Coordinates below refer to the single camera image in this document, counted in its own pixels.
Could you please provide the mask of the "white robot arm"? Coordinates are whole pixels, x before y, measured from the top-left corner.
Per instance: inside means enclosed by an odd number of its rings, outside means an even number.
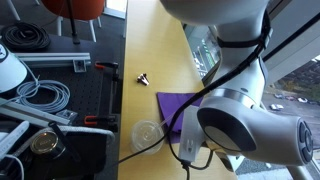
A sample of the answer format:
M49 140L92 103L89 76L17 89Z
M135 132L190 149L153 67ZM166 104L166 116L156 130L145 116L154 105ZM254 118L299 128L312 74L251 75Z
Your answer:
M312 133L298 116L260 107L267 69L261 58L272 34L269 0L160 0L178 20L214 29L221 60L210 85L193 96L202 102L183 122L179 156L192 162L200 147L285 166L313 157Z

